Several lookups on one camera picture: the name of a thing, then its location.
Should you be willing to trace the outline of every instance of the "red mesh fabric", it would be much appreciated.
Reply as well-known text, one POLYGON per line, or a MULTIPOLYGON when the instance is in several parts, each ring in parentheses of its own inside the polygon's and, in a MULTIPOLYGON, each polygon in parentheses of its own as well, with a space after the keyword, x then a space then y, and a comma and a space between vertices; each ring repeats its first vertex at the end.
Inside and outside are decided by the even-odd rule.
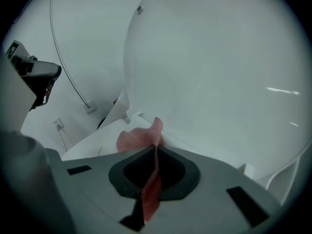
POLYGON ((121 132, 116 143, 118 152, 124 152, 134 148, 155 145, 155 168, 151 176, 147 180, 146 184, 144 185, 141 194, 143 216, 145 222, 151 219, 151 217, 159 207, 161 180, 160 176, 158 175, 159 164, 157 146, 159 144, 164 144, 163 137, 160 133, 162 126, 162 121, 156 117, 152 126, 148 129, 134 128, 130 132, 121 132))

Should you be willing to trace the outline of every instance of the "toilet bowl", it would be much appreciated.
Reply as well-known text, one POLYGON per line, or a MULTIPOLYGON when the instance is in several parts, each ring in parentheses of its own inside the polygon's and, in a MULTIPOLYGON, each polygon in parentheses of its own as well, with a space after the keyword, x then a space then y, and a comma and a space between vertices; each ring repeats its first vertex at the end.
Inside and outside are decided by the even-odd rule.
POLYGON ((283 203, 312 136, 311 47, 290 8, 283 0, 138 6, 124 47, 125 88, 101 127, 62 160, 115 153, 121 131, 159 117, 165 145, 247 164, 283 203))

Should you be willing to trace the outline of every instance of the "white cable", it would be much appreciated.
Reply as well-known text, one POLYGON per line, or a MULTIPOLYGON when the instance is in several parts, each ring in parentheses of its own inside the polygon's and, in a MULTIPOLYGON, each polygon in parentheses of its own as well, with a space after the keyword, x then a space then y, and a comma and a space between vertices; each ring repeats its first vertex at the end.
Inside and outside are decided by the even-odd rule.
POLYGON ((68 72, 68 69, 67 69, 67 67, 65 65, 64 59, 63 59, 63 57, 62 57, 62 55, 60 53, 59 45, 58 45, 58 42, 56 40, 55 32, 54 32, 53 16, 52 16, 52 14, 53 14, 53 12, 52 12, 52 5, 53 5, 53 0, 50 0, 50 24, 51 24, 51 31, 52 31, 53 41, 54 41, 55 48, 57 50, 58 58, 59 58, 59 60, 61 62, 61 65, 63 66, 63 70, 65 71, 65 74, 67 75, 67 78, 69 79, 69 81, 70 81, 71 85, 73 86, 74 90, 77 92, 77 94, 79 95, 79 97, 81 98, 83 103, 86 104, 86 106, 88 108, 90 108, 90 106, 86 102, 87 100, 83 97, 83 95, 79 91, 77 85, 75 84, 73 78, 71 77, 70 73, 68 72))
POLYGON ((63 141, 63 144, 64 144, 64 146, 65 146, 65 150, 67 151, 67 147, 66 147, 66 145, 65 145, 65 142, 64 142, 64 140, 63 140, 63 137, 62 137, 62 135, 60 134, 60 129, 58 130, 58 132, 59 132, 59 135, 60 135, 60 137, 61 137, 61 139, 62 139, 62 141, 63 141))

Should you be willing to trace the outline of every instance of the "black rectangular slot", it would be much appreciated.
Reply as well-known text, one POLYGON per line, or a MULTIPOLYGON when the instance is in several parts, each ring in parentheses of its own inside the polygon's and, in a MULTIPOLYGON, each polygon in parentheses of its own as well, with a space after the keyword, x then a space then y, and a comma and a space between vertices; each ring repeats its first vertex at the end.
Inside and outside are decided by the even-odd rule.
POLYGON ((141 198, 136 200, 132 214, 123 218, 120 223, 137 232, 142 229, 144 226, 144 218, 141 198))
POLYGON ((79 166, 79 167, 67 169, 69 175, 82 173, 82 172, 85 172, 85 171, 88 171, 88 170, 91 170, 90 166, 79 166))
POLYGON ((234 187, 227 189, 228 194, 244 214, 252 227, 257 226, 269 216, 257 205, 256 202, 241 188, 234 187))

